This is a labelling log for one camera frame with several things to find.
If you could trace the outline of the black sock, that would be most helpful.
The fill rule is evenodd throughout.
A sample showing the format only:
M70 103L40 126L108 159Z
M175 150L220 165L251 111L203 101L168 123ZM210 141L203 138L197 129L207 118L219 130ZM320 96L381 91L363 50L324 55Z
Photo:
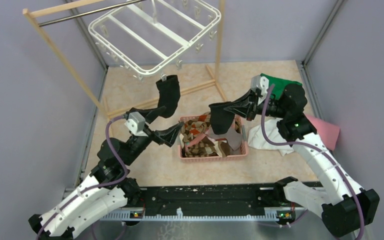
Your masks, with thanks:
M165 106L163 118L168 119L174 115L181 97L178 75L168 75L166 81L155 84L159 93L157 108Z
M225 134L235 119L235 114L225 110L232 104L231 101L212 103L210 108L210 126L216 135Z

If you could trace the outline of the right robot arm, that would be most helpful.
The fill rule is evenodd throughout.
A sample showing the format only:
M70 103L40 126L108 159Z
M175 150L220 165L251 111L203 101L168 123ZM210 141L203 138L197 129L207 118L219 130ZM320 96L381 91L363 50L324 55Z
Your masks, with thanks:
M364 237L380 202L378 193L364 189L333 157L316 127L304 114L307 104L301 85L288 84L279 99L274 85L255 87L241 98L229 103L225 110L251 121L256 115L277 117L276 124L283 145L298 153L316 175L323 191L306 186L294 177L276 183L273 200L279 206L290 202L304 207L321 218L327 230L336 238L357 232Z

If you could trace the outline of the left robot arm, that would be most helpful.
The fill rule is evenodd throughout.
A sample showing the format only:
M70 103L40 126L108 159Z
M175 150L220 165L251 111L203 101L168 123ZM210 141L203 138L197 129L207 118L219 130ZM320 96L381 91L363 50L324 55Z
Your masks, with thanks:
M151 109L131 108L109 120L105 140L97 156L98 164L59 204L28 222L37 240L74 240L87 227L111 211L142 202L136 179L128 177L130 166L151 144L172 147L182 123L165 130L151 130L158 117L170 118L176 107L162 105Z

